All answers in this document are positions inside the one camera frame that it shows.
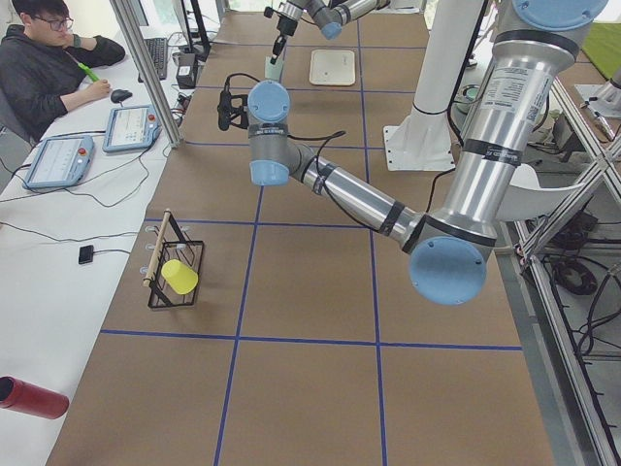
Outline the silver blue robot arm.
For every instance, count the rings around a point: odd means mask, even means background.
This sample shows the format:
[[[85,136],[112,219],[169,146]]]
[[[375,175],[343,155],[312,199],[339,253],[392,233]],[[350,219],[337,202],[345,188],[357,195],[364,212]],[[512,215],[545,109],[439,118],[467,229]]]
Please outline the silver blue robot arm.
[[[470,113],[455,177],[443,205],[418,213],[293,141],[290,97],[275,81],[257,83],[246,109],[257,185],[296,179],[353,220],[397,241],[409,255],[413,287],[441,305],[482,289],[496,244],[496,220],[556,76],[570,68],[602,1],[505,1],[490,76]]]
[[[385,0],[330,1],[328,4],[319,0],[288,0],[281,1],[276,9],[266,7],[265,17],[278,16],[278,36],[273,45],[270,63],[277,63],[287,40],[294,36],[303,13],[310,16],[312,23],[326,39],[332,40],[341,34],[345,25],[389,5],[390,2]]]

